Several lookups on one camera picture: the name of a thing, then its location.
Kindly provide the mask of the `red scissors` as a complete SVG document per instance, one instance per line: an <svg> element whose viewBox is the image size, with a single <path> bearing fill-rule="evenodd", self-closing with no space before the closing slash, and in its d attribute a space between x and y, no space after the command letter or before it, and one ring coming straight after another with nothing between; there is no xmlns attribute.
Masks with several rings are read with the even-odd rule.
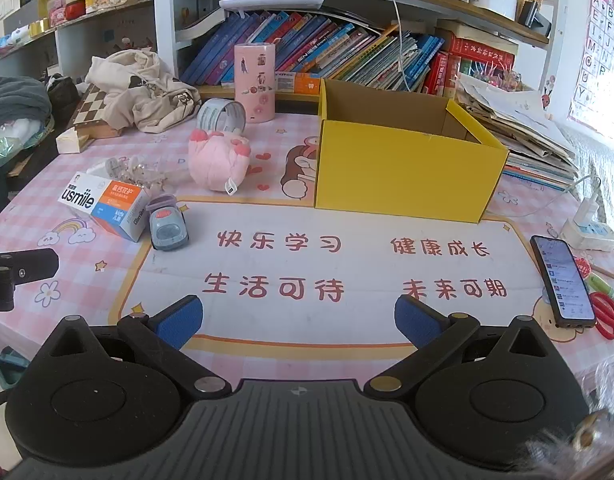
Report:
<svg viewBox="0 0 614 480"><path fill-rule="evenodd" d="M604 292L591 292L589 301L596 317L596 330L604 339L614 340L614 301Z"/></svg>

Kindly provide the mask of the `row of books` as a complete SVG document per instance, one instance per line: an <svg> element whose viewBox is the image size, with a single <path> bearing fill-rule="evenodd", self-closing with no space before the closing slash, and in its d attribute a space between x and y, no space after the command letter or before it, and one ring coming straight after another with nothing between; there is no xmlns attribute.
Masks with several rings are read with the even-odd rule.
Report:
<svg viewBox="0 0 614 480"><path fill-rule="evenodd" d="M189 27L205 39L181 77L196 86L231 87L237 44L274 44L275 72L309 73L389 91L422 91L441 37L379 30L320 11L218 9Z"/></svg>

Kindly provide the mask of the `red dictionary books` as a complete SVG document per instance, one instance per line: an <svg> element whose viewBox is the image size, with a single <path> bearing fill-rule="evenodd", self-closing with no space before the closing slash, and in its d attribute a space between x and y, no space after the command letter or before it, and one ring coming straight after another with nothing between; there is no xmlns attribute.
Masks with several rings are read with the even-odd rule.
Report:
<svg viewBox="0 0 614 480"><path fill-rule="evenodd" d="M502 88L513 69L516 54L506 50L456 37L452 32L439 34L443 44L433 56L422 92L454 98L460 74Z"/></svg>

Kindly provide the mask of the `stack of papers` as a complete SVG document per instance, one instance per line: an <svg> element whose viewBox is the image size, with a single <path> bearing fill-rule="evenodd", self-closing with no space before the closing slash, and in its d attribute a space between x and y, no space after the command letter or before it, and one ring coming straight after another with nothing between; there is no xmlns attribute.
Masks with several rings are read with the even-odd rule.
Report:
<svg viewBox="0 0 614 480"><path fill-rule="evenodd" d="M578 179L573 145L536 91L507 92L461 74L456 101L509 151L504 174L563 191Z"/></svg>

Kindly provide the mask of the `black smartphone on desk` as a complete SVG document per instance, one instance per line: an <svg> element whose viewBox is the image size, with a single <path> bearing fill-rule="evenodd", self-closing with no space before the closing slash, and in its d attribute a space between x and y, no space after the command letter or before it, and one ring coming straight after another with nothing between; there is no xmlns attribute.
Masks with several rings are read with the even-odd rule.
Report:
<svg viewBox="0 0 614 480"><path fill-rule="evenodd" d="M564 240L534 235L530 239L554 322L559 328L591 328L596 315L587 287Z"/></svg>

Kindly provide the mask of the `blue grey toy car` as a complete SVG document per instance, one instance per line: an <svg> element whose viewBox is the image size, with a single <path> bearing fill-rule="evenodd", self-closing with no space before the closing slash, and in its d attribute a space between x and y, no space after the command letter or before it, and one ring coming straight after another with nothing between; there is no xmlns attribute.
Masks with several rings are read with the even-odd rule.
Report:
<svg viewBox="0 0 614 480"><path fill-rule="evenodd" d="M152 198L145 206L148 214L150 241L155 250L171 252L189 242L185 216L177 205L173 194L162 194Z"/></svg>

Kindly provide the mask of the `white shelf lamp bar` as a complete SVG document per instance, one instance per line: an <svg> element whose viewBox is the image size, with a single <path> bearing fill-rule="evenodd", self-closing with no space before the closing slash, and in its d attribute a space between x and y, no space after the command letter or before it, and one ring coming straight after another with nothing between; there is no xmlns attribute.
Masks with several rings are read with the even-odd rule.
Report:
<svg viewBox="0 0 614 480"><path fill-rule="evenodd" d="M256 10L319 10L324 0L220 0L221 9L229 12Z"/></svg>

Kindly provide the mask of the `pink cartoon desk mat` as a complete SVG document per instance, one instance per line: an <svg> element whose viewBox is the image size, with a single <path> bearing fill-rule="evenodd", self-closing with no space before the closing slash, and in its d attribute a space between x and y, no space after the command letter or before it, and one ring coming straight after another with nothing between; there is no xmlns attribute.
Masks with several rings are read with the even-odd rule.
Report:
<svg viewBox="0 0 614 480"><path fill-rule="evenodd" d="M478 223L283 205L284 154L317 129L316 118L291 115L257 127L240 195L211 200L178 186L190 241L173 252L110 234L58 196L112 156L185 168L187 129L130 133L54 159L0 214L0 252L50 247L60 258L53 278L19 286L13 311L0 313L0 350L31 358L66 315L107 325L187 295L204 307L188 354L231 382L368 378L411 351L394 323L401 294L485 324L532 314L550 326L528 241L557 235L577 210L573 197L502 178Z"/></svg>

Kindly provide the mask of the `wooden chessboard box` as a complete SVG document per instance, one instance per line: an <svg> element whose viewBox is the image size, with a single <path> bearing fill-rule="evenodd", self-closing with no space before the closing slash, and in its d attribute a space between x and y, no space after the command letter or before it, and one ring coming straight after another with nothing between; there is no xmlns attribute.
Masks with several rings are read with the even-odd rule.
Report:
<svg viewBox="0 0 614 480"><path fill-rule="evenodd" d="M75 109L68 124L77 133L85 134L90 139L118 138L121 131L112 128L104 120L106 93L98 87L90 86Z"/></svg>

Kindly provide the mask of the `clear tape roll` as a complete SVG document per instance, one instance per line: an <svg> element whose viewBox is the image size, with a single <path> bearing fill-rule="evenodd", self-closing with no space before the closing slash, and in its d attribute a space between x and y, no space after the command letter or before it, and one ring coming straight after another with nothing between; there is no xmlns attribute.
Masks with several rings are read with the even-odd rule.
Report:
<svg viewBox="0 0 614 480"><path fill-rule="evenodd" d="M196 127L205 131L242 134L246 114L241 103L228 99L211 98L203 102L196 115Z"/></svg>

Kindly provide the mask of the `orange small box on shelf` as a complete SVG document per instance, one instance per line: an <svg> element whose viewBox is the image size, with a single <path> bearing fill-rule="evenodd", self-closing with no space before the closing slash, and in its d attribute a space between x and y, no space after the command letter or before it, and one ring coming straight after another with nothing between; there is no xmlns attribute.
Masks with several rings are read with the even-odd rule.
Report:
<svg viewBox="0 0 614 480"><path fill-rule="evenodd" d="M280 93L317 96L320 93L321 79L309 73L276 72L275 91Z"/></svg>

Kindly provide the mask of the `usmile toothpaste box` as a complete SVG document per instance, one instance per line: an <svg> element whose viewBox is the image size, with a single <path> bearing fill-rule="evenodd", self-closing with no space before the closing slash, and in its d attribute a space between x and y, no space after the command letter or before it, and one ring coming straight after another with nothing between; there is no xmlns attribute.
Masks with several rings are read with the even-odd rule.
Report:
<svg viewBox="0 0 614 480"><path fill-rule="evenodd" d="M139 242L147 225L147 192L139 186L76 172L57 196L57 203L99 228Z"/></svg>

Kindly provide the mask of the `alphabet wall poster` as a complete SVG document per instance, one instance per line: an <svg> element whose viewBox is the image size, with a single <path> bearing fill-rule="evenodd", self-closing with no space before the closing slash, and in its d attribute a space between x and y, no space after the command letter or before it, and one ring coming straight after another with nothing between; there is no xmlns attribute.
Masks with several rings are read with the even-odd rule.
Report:
<svg viewBox="0 0 614 480"><path fill-rule="evenodd" d="M589 0L569 118L614 139L614 0Z"/></svg>

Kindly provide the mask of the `pink plush toy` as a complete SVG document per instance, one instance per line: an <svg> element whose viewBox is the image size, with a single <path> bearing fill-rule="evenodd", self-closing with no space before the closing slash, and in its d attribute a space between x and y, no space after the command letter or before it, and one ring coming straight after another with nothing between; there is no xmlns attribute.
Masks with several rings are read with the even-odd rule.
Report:
<svg viewBox="0 0 614 480"><path fill-rule="evenodd" d="M188 144L192 180L204 190L234 195L249 169L251 146L244 136L194 128Z"/></svg>

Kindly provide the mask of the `beige cloth bag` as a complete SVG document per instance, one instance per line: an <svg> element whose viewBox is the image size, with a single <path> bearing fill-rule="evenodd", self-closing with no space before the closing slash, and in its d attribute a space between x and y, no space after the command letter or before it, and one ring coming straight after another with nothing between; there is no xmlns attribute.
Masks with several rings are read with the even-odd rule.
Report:
<svg viewBox="0 0 614 480"><path fill-rule="evenodd" d="M169 73L155 52L94 56L84 80L105 93L103 120L115 130L162 133L191 118L201 104L200 93Z"/></svg>

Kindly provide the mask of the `white power strip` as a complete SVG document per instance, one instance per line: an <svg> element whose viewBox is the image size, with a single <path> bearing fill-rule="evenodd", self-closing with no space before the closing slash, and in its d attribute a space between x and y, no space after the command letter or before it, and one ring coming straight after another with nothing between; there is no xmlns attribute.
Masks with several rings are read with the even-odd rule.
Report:
<svg viewBox="0 0 614 480"><path fill-rule="evenodd" d="M562 226L561 240L573 249L614 252L614 232L607 224L594 219L597 211L595 196L584 198L574 216Z"/></svg>

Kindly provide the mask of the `pink cylindrical canister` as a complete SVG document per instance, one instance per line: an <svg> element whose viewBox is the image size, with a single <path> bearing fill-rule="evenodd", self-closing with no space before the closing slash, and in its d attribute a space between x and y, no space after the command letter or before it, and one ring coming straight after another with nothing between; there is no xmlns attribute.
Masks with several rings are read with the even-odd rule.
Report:
<svg viewBox="0 0 614 480"><path fill-rule="evenodd" d="M248 124L275 118L275 45L237 44L234 47L234 100Z"/></svg>

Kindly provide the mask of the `clear plastic crumpled wrapper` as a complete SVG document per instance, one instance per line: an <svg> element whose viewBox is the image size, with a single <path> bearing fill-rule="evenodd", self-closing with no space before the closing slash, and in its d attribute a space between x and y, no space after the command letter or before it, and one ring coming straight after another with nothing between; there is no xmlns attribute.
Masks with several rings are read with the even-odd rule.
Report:
<svg viewBox="0 0 614 480"><path fill-rule="evenodd" d="M150 196L165 192L167 176L144 164L139 157L111 157L104 164L107 177L143 188Z"/></svg>

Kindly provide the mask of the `grey folded clothes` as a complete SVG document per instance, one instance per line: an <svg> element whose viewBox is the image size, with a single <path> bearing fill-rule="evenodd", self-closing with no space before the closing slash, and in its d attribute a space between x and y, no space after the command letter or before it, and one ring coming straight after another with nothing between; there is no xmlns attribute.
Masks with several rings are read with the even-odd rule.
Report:
<svg viewBox="0 0 614 480"><path fill-rule="evenodd" d="M44 124L51 112L51 101L41 81L27 76L0 77L0 127L17 119Z"/></svg>

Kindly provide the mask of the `yellow cardboard box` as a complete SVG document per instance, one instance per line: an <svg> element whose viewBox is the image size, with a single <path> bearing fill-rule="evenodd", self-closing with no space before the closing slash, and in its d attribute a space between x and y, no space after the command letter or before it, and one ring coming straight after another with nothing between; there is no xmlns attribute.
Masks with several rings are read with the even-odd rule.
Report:
<svg viewBox="0 0 614 480"><path fill-rule="evenodd" d="M476 223L508 150L452 99L326 80L319 209Z"/></svg>

